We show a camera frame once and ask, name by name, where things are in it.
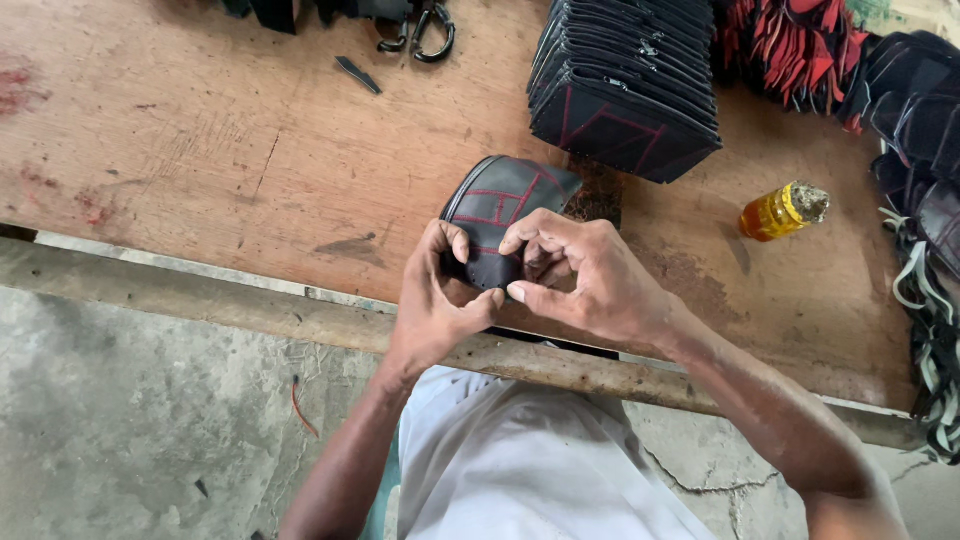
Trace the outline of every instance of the person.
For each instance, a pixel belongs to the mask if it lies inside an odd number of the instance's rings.
[[[525,281],[510,296],[599,337],[652,344],[683,366],[800,494],[810,538],[908,538],[889,479],[856,435],[664,291],[609,222],[538,209],[499,251],[524,242]],[[439,268],[445,250],[465,262],[468,237],[435,220],[407,262],[390,349],[278,537],[357,537],[399,422],[398,538],[713,538],[644,462],[622,407],[436,366],[492,325],[505,299],[494,289],[454,306]],[[573,272],[573,292],[549,287]]]

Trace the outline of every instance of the wooden beam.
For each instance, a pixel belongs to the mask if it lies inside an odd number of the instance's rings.
[[[123,260],[0,238],[0,286],[383,354],[396,317]],[[576,392],[719,415],[688,375],[487,334],[444,365]],[[909,421],[830,405],[865,442],[922,445]]]

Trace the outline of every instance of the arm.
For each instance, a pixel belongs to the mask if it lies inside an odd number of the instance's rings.
[[[508,287],[536,314],[601,337],[652,344],[686,368],[751,446],[804,499],[813,539],[907,538],[890,481],[815,396],[737,349],[664,291],[606,221],[546,210],[515,223],[500,253],[524,241],[526,279]],[[577,272],[577,288],[552,282]]]
[[[390,350],[283,516],[280,540],[360,535],[414,384],[457,343],[493,323],[503,305],[502,289],[489,290],[465,307],[447,300],[440,275],[440,253],[447,249],[466,262],[467,234],[434,220],[407,262]]]

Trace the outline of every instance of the zipper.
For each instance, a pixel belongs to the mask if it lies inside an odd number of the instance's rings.
[[[444,205],[444,210],[440,212],[440,219],[444,221],[450,221],[450,218],[453,217],[453,212],[456,211],[456,208],[460,206],[460,200],[464,198],[464,193],[470,189],[470,186],[473,185],[473,181],[480,176],[487,167],[491,165],[496,160],[503,158],[503,156],[488,156],[483,158],[482,161],[477,163],[470,169],[470,172],[467,173],[467,177],[460,183],[460,187],[457,187],[457,190],[450,197],[450,200]]]

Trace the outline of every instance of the glue jar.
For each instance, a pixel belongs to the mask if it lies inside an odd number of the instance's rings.
[[[822,222],[829,204],[830,196],[823,189],[794,182],[747,205],[740,215],[740,231],[769,242]]]

